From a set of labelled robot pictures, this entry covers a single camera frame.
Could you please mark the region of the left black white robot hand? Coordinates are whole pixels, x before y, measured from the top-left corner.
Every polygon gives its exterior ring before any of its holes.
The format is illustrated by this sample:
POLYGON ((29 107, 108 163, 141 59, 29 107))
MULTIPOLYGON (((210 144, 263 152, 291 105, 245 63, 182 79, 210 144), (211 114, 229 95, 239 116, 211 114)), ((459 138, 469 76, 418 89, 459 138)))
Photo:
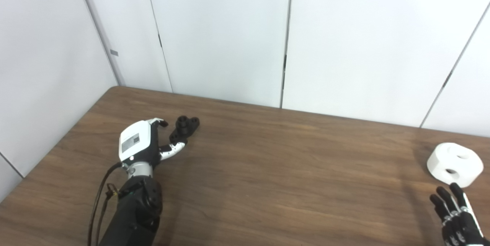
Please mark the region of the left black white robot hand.
POLYGON ((127 127, 119 138, 119 160, 128 169, 137 162, 145 162, 155 168, 162 160, 173 157, 188 143, 178 139, 168 145, 159 146, 158 127, 168 126, 164 119, 153 118, 138 121, 127 127))

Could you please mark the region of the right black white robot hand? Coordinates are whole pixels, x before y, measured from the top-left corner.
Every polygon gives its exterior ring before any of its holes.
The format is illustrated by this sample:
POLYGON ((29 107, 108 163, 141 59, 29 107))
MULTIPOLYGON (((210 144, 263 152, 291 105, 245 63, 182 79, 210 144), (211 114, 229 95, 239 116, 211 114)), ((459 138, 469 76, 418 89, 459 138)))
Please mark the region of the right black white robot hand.
POLYGON ((457 183, 449 190, 442 186, 430 195, 434 211, 441 220, 441 234, 445 246, 489 246, 479 225, 467 194, 457 183))

